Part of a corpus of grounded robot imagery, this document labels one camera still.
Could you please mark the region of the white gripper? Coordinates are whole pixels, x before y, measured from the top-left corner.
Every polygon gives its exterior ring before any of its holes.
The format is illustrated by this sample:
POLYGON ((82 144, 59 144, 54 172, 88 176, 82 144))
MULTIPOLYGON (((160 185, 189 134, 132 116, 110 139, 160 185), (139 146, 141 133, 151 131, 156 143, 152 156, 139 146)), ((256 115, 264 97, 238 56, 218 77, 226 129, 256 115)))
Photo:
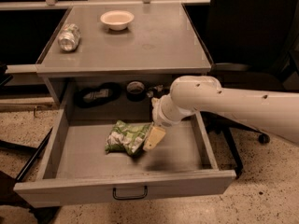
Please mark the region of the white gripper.
POLYGON ((143 145, 145 151, 150 151, 156 148, 156 146, 163 140, 166 131, 162 127, 168 128, 174 125, 174 121, 166 115, 167 108, 171 106, 171 102, 167 96, 163 96, 160 99, 153 97, 151 99, 151 104, 154 125, 150 128, 149 134, 145 139, 143 145))

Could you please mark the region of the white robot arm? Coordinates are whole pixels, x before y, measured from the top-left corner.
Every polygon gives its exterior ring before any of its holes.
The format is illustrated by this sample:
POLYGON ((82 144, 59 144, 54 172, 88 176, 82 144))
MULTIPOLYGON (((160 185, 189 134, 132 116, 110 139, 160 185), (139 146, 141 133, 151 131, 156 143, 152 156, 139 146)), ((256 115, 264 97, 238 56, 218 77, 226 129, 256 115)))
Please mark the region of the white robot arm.
POLYGON ((153 125, 167 129, 199 112, 232 120, 299 146, 299 94, 223 88, 210 76, 175 79, 167 95, 152 100, 153 125))

